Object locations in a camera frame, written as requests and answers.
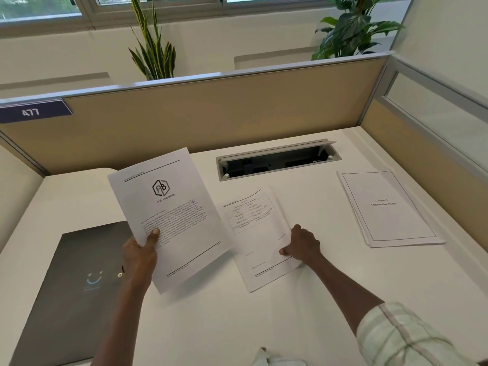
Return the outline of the person's left hand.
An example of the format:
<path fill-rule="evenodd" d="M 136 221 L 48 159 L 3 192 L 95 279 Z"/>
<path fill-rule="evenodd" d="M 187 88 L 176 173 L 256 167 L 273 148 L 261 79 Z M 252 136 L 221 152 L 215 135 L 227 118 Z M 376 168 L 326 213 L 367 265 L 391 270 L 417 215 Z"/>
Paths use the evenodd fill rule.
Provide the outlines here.
<path fill-rule="evenodd" d="M 123 245 L 123 271 L 125 282 L 140 292 L 146 293 L 157 264 L 156 250 L 147 252 L 144 245 L 140 245 L 134 236 L 131 236 Z"/>

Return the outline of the person's right hand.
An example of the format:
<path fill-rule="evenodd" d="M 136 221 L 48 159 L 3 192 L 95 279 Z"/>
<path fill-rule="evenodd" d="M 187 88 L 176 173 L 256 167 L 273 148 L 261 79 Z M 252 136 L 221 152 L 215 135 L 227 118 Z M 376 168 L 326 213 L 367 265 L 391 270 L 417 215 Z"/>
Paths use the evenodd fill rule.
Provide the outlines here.
<path fill-rule="evenodd" d="M 302 228 L 299 224 L 291 229 L 290 243 L 285 247 L 293 247 L 296 252 L 295 259 L 308 266 L 323 257 L 320 241 L 314 237 L 312 232 Z"/>

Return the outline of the printed sheet with hexagon logo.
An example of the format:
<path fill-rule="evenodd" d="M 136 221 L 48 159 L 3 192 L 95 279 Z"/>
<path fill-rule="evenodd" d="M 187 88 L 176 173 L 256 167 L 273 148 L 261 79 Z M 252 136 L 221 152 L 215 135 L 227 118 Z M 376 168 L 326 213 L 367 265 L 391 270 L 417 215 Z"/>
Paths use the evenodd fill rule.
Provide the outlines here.
<path fill-rule="evenodd" d="M 160 231 L 152 276 L 160 294 L 231 249 L 229 232 L 187 148 L 116 171 L 108 181 L 139 244 Z"/>

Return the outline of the printed sheet with table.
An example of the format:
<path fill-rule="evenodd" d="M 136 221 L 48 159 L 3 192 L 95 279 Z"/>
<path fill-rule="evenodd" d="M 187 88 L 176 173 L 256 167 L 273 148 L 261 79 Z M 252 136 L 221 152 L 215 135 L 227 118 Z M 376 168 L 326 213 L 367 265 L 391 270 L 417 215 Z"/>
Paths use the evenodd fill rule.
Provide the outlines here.
<path fill-rule="evenodd" d="M 231 252 L 248 293 L 298 268 L 302 262 L 283 256 L 280 249 L 291 240 L 291 227 L 270 188 L 238 196 L 218 207 L 233 246 Z"/>

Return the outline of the person's left forearm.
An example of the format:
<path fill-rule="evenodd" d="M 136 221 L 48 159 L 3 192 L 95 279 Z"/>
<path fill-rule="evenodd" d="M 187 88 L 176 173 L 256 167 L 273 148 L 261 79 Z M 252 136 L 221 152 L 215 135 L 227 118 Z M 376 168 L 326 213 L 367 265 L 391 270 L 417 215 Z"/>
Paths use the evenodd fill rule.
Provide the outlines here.
<path fill-rule="evenodd" d="M 151 279 L 127 279 L 121 286 L 106 337 L 90 366 L 132 366 L 144 296 Z"/>

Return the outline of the person's right forearm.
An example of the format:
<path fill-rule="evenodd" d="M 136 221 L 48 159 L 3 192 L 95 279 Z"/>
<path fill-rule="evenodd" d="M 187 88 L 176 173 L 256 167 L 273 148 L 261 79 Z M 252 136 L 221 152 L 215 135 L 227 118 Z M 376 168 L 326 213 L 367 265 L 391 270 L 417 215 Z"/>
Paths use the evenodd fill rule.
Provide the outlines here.
<path fill-rule="evenodd" d="M 322 253 L 314 253 L 302 260 L 325 285 L 353 334 L 357 336 L 363 318 L 384 300 L 340 271 Z"/>

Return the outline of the dark grey folder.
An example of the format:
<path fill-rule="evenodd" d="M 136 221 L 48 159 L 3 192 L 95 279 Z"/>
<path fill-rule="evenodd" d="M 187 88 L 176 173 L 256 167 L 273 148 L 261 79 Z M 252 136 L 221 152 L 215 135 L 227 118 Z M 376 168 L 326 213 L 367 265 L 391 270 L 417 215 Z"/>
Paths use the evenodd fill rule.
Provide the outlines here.
<path fill-rule="evenodd" d="M 126 221 L 64 233 L 9 366 L 66 366 L 92 359 L 123 281 Z"/>

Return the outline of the beige desk partition panel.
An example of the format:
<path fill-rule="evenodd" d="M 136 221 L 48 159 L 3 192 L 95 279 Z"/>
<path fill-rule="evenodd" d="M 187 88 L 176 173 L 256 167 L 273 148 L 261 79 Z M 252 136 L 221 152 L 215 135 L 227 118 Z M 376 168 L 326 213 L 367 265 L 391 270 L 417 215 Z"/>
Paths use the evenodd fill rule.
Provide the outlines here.
<path fill-rule="evenodd" d="M 351 128 L 393 52 L 0 99 L 71 116 L 0 124 L 47 176 Z"/>

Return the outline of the beige side partition panel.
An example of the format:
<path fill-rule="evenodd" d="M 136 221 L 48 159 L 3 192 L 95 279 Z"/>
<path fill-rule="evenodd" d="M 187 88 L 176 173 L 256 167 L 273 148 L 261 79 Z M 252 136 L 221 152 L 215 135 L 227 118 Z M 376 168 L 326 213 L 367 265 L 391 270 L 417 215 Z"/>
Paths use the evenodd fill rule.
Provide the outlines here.
<path fill-rule="evenodd" d="M 48 174 L 0 130 L 0 253 Z"/>

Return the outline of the light green checked shirt sleeve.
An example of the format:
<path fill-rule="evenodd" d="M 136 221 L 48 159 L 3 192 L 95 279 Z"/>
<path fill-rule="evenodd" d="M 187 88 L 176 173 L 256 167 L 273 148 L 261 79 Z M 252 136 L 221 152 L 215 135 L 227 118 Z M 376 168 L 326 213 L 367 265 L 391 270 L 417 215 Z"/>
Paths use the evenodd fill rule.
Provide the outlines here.
<path fill-rule="evenodd" d="M 356 337 L 368 366 L 479 366 L 399 302 L 371 309 Z"/>

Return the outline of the dark blue partition label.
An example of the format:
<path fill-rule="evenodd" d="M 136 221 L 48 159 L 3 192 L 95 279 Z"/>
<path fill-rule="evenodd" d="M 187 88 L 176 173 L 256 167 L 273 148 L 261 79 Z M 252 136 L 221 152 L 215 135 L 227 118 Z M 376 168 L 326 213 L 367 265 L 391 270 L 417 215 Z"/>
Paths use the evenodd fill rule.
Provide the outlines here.
<path fill-rule="evenodd" d="M 71 115 L 73 112 L 63 99 L 28 102 L 0 107 L 0 124 Z"/>

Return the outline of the snake plant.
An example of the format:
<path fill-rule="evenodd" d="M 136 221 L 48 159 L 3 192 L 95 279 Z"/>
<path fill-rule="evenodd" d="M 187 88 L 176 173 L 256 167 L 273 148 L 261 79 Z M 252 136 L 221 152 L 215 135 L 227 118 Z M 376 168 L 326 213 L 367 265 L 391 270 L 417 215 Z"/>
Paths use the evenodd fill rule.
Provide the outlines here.
<path fill-rule="evenodd" d="M 139 48 L 129 50 L 133 62 L 148 81 L 174 78 L 176 49 L 171 42 L 162 45 L 162 29 L 154 2 L 150 16 L 143 11 L 140 0 L 130 0 L 130 3 L 144 40 L 143 45 L 137 38 Z"/>

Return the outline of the glass side partition panel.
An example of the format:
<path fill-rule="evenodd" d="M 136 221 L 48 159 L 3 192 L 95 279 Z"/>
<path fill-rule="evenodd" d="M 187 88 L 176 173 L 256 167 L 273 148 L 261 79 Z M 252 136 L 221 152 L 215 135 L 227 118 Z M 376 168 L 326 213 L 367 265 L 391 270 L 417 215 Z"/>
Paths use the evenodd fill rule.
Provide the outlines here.
<path fill-rule="evenodd" d="M 488 98 L 390 55 L 357 125 L 488 253 Z"/>

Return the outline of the broad-leaf green plant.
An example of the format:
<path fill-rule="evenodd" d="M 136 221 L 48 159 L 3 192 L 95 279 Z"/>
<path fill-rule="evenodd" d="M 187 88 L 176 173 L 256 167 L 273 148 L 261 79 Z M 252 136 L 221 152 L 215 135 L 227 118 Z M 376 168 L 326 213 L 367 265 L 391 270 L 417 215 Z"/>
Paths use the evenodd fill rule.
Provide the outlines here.
<path fill-rule="evenodd" d="M 372 48 L 381 44 L 373 41 L 373 36 L 388 36 L 390 32 L 402 29 L 401 23 L 396 21 L 371 21 L 371 13 L 378 3 L 394 0 L 331 1 L 343 13 L 339 18 L 325 17 L 320 21 L 326 26 L 316 29 L 315 32 L 324 32 L 326 36 L 312 54 L 312 61 L 373 54 Z"/>

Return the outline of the window frame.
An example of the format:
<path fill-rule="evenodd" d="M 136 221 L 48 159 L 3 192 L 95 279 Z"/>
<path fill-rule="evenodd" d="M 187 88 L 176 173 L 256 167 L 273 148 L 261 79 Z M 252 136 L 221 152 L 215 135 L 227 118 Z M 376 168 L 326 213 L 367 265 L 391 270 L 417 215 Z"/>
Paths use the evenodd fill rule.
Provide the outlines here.
<path fill-rule="evenodd" d="M 158 23 L 331 7 L 334 0 L 139 0 Z M 0 39 L 138 26 L 131 0 L 0 0 Z"/>

